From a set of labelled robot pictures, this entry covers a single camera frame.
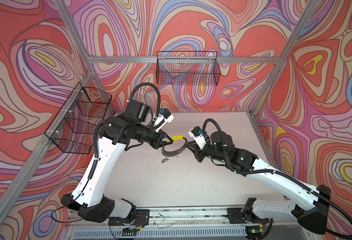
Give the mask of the metal keyring disc yellow handle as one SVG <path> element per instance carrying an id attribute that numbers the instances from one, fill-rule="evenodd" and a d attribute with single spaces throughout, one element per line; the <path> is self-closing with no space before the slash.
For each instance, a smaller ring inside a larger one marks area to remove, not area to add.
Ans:
<path id="1" fill-rule="evenodd" d="M 183 136 L 172 137 L 170 145 L 162 147 L 161 153 L 166 158 L 176 157 L 186 150 L 187 139 Z"/>

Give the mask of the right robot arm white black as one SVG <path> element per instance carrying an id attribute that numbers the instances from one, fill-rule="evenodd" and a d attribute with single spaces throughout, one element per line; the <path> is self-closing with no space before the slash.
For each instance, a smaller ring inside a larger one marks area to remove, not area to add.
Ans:
<path id="1" fill-rule="evenodd" d="M 198 162 L 209 158 L 215 165 L 259 181 L 286 198 L 280 202 L 249 198 L 242 213 L 249 220 L 258 218 L 293 221 L 318 235 L 329 233 L 341 239 L 352 240 L 352 233 L 338 233 L 327 227 L 329 208 L 340 213 L 352 227 L 352 217 L 331 201 L 329 187 L 304 183 L 272 167 L 256 154 L 236 148 L 232 137 L 213 119 L 205 120 L 202 127 L 194 127 L 188 134 L 193 139 L 188 144 Z"/>

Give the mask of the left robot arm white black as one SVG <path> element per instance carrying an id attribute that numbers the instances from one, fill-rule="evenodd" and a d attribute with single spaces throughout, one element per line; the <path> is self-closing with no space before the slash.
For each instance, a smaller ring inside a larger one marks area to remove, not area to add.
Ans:
<path id="1" fill-rule="evenodd" d="M 152 83 L 138 84 L 131 92 L 126 110 L 108 117 L 95 128 L 94 156 L 77 187 L 61 199 L 62 208 L 76 211 L 81 220 L 102 223 L 112 218 L 125 224 L 135 221 L 136 206 L 125 199 L 106 197 L 104 189 L 121 153 L 132 148 L 131 140 L 138 141 L 139 146 L 148 143 L 155 150 L 173 143 L 172 138 L 162 130 L 166 123 L 173 120 L 173 116 L 169 110 L 161 109 L 161 100 L 157 101 L 151 123 L 148 126 L 142 124 L 150 107 L 135 101 L 133 97 L 141 87 L 147 86 L 152 87 L 157 96 L 161 95 Z"/>

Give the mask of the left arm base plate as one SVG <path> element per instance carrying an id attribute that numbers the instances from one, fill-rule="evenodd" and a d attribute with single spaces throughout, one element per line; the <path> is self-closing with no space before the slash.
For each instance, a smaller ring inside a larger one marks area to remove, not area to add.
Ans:
<path id="1" fill-rule="evenodd" d="M 136 209 L 131 211 L 126 218 L 113 217 L 109 218 L 109 226 L 134 226 L 145 227 L 149 223 L 150 210 L 149 209 Z"/>

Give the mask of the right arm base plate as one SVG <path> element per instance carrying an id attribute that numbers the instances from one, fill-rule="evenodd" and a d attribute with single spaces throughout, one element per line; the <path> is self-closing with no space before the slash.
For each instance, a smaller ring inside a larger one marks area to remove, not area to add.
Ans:
<path id="1" fill-rule="evenodd" d="M 268 224 L 269 219 L 260 219 L 252 211 L 242 208 L 228 208 L 224 217 L 229 219 L 231 224 Z"/>

